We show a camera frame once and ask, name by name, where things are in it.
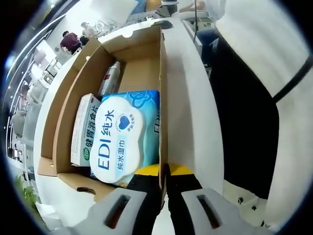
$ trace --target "white counter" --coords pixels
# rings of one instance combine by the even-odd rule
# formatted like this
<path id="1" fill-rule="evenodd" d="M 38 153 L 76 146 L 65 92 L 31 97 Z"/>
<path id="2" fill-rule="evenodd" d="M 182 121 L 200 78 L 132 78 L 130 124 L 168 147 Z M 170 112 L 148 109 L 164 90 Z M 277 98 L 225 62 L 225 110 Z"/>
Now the white counter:
<path id="1" fill-rule="evenodd" d="M 105 42 L 117 35 L 129 35 L 133 30 L 149 27 L 142 22 L 119 29 L 99 39 Z M 183 24 L 167 18 L 173 28 L 163 30 L 167 54 L 168 78 L 168 159 L 171 163 L 191 168 L 203 187 L 223 193 L 224 157 L 219 116 L 211 86 L 201 58 Z M 73 226 L 87 216 L 94 204 L 93 195 L 76 192 L 57 177 L 37 174 L 44 120 L 65 74 L 75 60 L 72 57 L 58 72 L 43 102 L 36 126 L 34 166 L 38 191 L 44 204 L 52 205 L 66 226 Z M 164 226 L 164 206 L 155 224 Z"/>

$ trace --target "blue logo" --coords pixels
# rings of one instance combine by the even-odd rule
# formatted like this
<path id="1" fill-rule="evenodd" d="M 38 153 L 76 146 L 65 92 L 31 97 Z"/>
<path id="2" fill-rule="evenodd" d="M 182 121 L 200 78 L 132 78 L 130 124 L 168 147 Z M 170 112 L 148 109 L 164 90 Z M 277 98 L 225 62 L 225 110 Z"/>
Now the blue logo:
<path id="1" fill-rule="evenodd" d="M 126 116 L 121 116 L 121 118 L 119 119 L 120 124 L 118 125 L 119 129 L 124 130 L 126 129 L 126 127 L 129 125 L 129 120 Z"/>
<path id="2" fill-rule="evenodd" d="M 132 99 L 132 106 L 140 109 L 146 102 L 151 100 L 152 94 L 149 91 L 131 92 L 129 97 Z"/>

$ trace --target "blue wipes package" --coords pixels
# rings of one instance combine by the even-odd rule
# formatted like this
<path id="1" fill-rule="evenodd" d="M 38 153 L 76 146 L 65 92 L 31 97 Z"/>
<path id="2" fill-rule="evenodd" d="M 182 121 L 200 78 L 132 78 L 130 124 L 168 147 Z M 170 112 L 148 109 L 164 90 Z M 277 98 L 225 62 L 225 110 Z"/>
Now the blue wipes package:
<path id="1" fill-rule="evenodd" d="M 95 118 L 91 177 L 126 187 L 137 169 L 159 162 L 159 127 L 158 91 L 104 96 Z"/>

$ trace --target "person in maroon shirt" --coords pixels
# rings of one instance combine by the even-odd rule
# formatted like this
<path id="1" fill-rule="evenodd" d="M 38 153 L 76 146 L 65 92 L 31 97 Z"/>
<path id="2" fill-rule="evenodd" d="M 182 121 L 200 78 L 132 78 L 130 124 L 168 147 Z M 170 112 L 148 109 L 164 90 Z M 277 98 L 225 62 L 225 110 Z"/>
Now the person in maroon shirt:
<path id="1" fill-rule="evenodd" d="M 79 41 L 79 39 L 77 38 L 77 35 L 75 33 L 69 33 L 68 31 L 65 31 L 63 34 L 63 39 L 60 43 L 61 46 L 61 50 L 63 52 L 65 52 L 66 50 L 64 48 L 66 48 L 67 50 L 69 50 L 72 54 L 75 53 L 75 51 L 79 48 L 82 47 L 81 42 Z"/>

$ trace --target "green plant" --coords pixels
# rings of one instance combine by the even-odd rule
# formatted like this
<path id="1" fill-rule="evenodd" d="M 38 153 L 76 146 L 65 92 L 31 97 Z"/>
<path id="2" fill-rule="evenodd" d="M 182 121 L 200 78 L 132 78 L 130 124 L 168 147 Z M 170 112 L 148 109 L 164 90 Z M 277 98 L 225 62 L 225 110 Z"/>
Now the green plant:
<path id="1" fill-rule="evenodd" d="M 36 200 L 37 196 L 34 192 L 33 187 L 23 187 L 23 181 L 21 176 L 17 176 L 14 179 L 14 184 L 16 186 L 17 191 L 22 195 L 22 197 L 25 199 L 25 202 L 34 210 L 37 210 L 36 208 Z"/>
<path id="2" fill-rule="evenodd" d="M 24 199 L 26 206 L 29 206 L 29 211 L 33 215 L 34 219 L 38 222 L 38 224 L 41 226 L 42 229 L 44 229 L 45 231 L 48 231 L 48 228 L 47 228 L 45 222 L 43 221 L 43 219 L 39 215 L 39 212 L 36 208 L 35 203 L 37 200 L 37 196 L 34 192 L 33 187 L 28 186 L 28 187 L 24 188 L 21 176 L 15 177 L 14 184 L 15 184 L 16 190 Z"/>

